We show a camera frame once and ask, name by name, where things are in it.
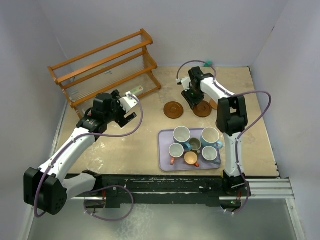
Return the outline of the ringed brown wooden coaster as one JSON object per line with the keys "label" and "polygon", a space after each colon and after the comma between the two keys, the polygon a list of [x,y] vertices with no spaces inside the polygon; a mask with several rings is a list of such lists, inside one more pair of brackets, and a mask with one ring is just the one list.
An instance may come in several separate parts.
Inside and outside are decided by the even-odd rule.
{"label": "ringed brown wooden coaster", "polygon": [[184,113],[183,106],[176,101],[170,101],[164,105],[163,112],[170,119],[178,119]]}

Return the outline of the large light blue mug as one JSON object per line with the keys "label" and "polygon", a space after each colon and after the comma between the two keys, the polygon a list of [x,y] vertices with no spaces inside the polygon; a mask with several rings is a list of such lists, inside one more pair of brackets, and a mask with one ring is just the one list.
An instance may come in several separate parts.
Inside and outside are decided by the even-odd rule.
{"label": "large light blue mug", "polygon": [[200,141],[203,147],[214,147],[222,149],[224,144],[220,141],[219,132],[213,127],[206,127],[202,130]]}

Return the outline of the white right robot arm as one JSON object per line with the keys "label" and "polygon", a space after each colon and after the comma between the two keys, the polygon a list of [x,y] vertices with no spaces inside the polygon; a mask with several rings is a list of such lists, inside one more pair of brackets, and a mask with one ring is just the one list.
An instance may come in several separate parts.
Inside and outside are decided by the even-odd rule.
{"label": "white right robot arm", "polygon": [[213,74],[203,73],[198,66],[188,71],[188,77],[179,78],[176,75],[176,83],[183,87],[181,95],[191,109],[200,104],[205,94],[217,103],[216,126],[223,134],[225,143],[222,190],[228,196],[246,190],[247,196],[250,196],[250,185],[242,164],[242,133],[248,125],[245,97],[227,90]]}

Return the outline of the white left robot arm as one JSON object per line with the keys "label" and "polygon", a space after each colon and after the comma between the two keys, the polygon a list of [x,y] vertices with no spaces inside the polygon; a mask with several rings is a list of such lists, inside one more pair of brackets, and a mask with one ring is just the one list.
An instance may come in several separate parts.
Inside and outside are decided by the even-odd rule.
{"label": "white left robot arm", "polygon": [[56,215],[66,202],[84,193],[98,196],[103,191],[103,179],[98,173],[85,170],[73,178],[66,178],[71,167],[100,137],[107,137],[108,124],[121,128],[137,115],[130,113],[141,106],[139,99],[127,92],[121,97],[118,90],[99,93],[93,105],[76,124],[69,139],[38,168],[28,168],[23,175],[24,202],[33,206],[35,217]]}

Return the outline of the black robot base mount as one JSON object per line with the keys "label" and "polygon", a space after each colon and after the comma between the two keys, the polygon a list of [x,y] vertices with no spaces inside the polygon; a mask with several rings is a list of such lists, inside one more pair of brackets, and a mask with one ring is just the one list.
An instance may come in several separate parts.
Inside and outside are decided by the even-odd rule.
{"label": "black robot base mount", "polygon": [[80,197],[106,197],[106,208],[122,204],[205,205],[240,207],[240,198],[251,195],[249,183],[235,186],[221,176],[100,174],[94,193]]}

